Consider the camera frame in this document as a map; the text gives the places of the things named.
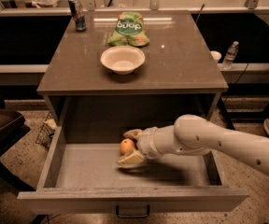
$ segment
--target bowl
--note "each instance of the bowl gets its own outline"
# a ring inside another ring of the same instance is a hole
[[[144,63],[145,55],[138,48],[118,46],[105,50],[100,61],[116,74],[127,75]]]

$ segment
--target water bottle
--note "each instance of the water bottle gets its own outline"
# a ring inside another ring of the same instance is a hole
[[[234,58],[237,55],[238,51],[238,41],[234,41],[232,45],[227,49],[227,53],[225,55],[224,60],[221,64],[221,69],[229,70],[234,62]]]

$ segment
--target black handle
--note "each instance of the black handle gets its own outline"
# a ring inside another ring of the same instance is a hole
[[[147,205],[146,214],[142,214],[142,215],[133,215],[133,214],[131,214],[131,215],[121,215],[120,214],[120,211],[119,211],[119,206],[116,205],[116,215],[119,218],[146,218],[146,217],[149,216],[149,214],[150,214],[150,207],[149,207],[149,205]]]

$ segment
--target chip bag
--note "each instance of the chip bag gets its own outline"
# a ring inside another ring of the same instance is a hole
[[[144,47],[149,43],[145,35],[146,28],[143,17],[138,12],[122,12],[116,24],[116,29],[107,40],[110,46]]]

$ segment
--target table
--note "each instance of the table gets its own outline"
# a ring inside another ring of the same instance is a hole
[[[125,131],[171,125],[185,113],[210,119],[227,89],[188,11],[141,13],[147,59],[126,76],[99,61],[119,12],[86,12],[85,33],[68,25],[38,87],[58,127],[36,192],[18,197],[35,213],[229,211],[248,196],[229,189],[216,151],[166,155],[131,173],[116,163]]]

